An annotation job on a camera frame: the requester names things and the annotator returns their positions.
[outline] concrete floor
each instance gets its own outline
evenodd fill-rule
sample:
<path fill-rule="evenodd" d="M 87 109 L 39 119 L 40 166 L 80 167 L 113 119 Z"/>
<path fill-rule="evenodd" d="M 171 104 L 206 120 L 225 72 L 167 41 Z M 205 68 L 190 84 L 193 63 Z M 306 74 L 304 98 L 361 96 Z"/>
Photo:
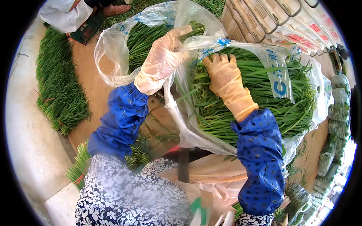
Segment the concrete floor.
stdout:
<path fill-rule="evenodd" d="M 10 157 L 20 183 L 29 186 L 56 226 L 75 223 L 77 187 L 64 176 L 72 164 L 51 122 L 38 110 L 35 62 L 45 27 L 37 17 L 25 33 L 9 78 L 5 118 Z"/>

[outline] hand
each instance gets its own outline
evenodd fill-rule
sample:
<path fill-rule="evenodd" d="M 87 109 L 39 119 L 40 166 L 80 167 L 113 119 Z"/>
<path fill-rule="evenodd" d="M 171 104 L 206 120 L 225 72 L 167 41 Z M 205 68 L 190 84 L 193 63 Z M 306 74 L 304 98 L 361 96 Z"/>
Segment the hand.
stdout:
<path fill-rule="evenodd" d="M 72 9 L 74 9 L 74 8 L 78 5 L 78 3 L 79 3 L 80 1 L 81 1 L 81 0 L 75 0 L 75 2 L 73 3 L 73 5 L 72 5 L 72 7 L 70 8 L 69 11 L 72 11 Z"/>
<path fill-rule="evenodd" d="M 141 93 L 152 95 L 157 92 L 176 68 L 188 57 L 188 51 L 173 52 L 182 43 L 178 37 L 192 31 L 191 25 L 175 28 L 153 44 L 134 84 Z"/>
<path fill-rule="evenodd" d="M 230 62 L 226 54 L 214 54 L 211 58 L 212 62 L 208 57 L 203 59 L 211 79 L 210 90 L 224 100 L 236 121 L 243 121 L 259 106 L 253 102 L 248 88 L 243 87 L 235 56 L 230 54 Z"/>

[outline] blue sleeve cover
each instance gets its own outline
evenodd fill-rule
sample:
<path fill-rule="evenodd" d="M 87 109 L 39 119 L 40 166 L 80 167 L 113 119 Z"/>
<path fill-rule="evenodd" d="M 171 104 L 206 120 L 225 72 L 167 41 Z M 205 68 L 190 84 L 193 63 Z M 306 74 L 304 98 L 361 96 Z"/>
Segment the blue sleeve cover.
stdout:
<path fill-rule="evenodd" d="M 88 152 L 114 155 L 124 160 L 131 155 L 130 144 L 138 137 L 140 125 L 148 114 L 148 96 L 132 83 L 112 90 L 108 97 L 109 111 L 89 138 Z"/>
<path fill-rule="evenodd" d="M 247 170 L 248 180 L 239 192 L 244 213 L 272 214 L 284 199 L 282 137 L 269 109 L 255 110 L 245 120 L 232 122 L 238 134 L 237 157 Z"/>

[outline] stack of bags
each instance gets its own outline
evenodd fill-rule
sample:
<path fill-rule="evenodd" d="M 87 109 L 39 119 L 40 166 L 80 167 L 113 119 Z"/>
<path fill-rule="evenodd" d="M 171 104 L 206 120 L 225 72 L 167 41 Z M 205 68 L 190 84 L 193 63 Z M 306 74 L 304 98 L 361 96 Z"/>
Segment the stack of bags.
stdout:
<path fill-rule="evenodd" d="M 351 89 L 348 79 L 345 75 L 338 74 L 332 77 L 331 82 L 334 105 L 328 108 L 329 134 L 319 157 L 318 176 L 312 192 L 312 205 L 304 213 L 301 225 L 308 223 L 328 198 L 335 177 L 341 170 L 346 144 L 351 137 L 349 126 Z"/>

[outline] foot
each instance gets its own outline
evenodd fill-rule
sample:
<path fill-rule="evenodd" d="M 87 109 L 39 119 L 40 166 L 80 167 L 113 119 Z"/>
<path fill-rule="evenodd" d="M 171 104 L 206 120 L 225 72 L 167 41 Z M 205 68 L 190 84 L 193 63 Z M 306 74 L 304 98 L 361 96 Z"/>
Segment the foot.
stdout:
<path fill-rule="evenodd" d="M 104 8 L 104 15 L 106 17 L 115 16 L 127 12 L 131 7 L 131 5 L 110 5 Z"/>

